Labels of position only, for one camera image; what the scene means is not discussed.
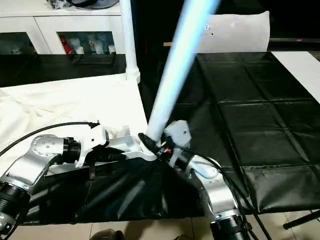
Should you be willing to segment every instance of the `black plastic sheet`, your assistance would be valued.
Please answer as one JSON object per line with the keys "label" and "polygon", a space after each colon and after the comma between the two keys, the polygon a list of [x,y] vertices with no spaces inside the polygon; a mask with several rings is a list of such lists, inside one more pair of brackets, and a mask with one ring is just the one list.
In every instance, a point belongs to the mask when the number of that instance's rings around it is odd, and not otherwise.
{"label": "black plastic sheet", "polygon": [[[166,57],[139,66],[147,118]],[[98,56],[26,59],[6,57],[2,87],[125,70],[123,56],[108,64]],[[320,208],[320,106],[271,53],[199,54],[170,121],[180,119],[188,121],[192,149],[219,161],[237,182],[252,203],[248,213]],[[97,167],[94,180],[88,169],[46,177],[25,224],[195,217],[203,214],[198,202],[166,163],[137,158]]]}

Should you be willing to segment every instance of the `white fabric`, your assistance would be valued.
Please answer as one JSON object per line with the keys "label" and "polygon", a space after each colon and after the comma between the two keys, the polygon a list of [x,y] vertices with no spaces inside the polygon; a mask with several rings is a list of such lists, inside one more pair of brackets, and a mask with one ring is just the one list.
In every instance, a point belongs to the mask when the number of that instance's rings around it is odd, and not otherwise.
{"label": "white fabric", "polygon": [[[0,150],[34,130],[58,123],[99,120],[110,138],[124,127],[133,135],[147,129],[137,82],[126,80],[125,74],[0,88],[0,113]],[[39,134],[76,137],[89,129],[63,126]],[[0,157],[0,174],[29,149],[34,137]]]}
{"label": "white fabric", "polygon": [[266,52],[269,39],[268,11],[254,15],[210,15],[197,52]]}

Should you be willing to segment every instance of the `blue light saber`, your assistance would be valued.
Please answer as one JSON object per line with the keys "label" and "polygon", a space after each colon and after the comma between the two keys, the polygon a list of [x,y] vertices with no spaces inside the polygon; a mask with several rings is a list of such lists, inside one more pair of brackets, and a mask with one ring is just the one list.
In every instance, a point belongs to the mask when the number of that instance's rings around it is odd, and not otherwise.
{"label": "blue light saber", "polygon": [[159,142],[180,91],[185,83],[210,13],[220,0],[187,0],[174,33],[146,135]]}

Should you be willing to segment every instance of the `white pole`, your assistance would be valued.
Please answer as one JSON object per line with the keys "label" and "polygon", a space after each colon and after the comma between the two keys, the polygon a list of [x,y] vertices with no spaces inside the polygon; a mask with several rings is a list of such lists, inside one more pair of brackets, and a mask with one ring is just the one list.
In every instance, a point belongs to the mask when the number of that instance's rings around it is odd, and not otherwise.
{"label": "white pole", "polygon": [[134,26],[132,23],[131,2],[130,0],[120,0],[122,28],[124,35],[124,51],[126,61],[126,78],[136,79],[140,82],[140,72],[137,66]]}
{"label": "white pole", "polygon": [[195,59],[208,14],[219,0],[188,0],[182,8],[161,83],[155,98],[146,135],[158,142]]}

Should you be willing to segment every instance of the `black stand leg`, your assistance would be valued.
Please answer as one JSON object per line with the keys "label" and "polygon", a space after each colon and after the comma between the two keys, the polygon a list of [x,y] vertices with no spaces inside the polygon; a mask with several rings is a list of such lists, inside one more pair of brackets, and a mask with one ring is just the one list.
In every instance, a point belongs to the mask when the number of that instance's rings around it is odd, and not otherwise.
{"label": "black stand leg", "polygon": [[285,224],[283,224],[283,228],[288,230],[290,228],[293,228],[295,226],[299,226],[301,224],[310,222],[311,220],[314,220],[314,219],[317,219],[317,218],[320,218],[320,210],[315,211],[313,213],[310,213],[310,214],[308,214],[306,216],[300,217],[300,218],[298,218],[296,220],[293,220],[291,222],[285,223]]}

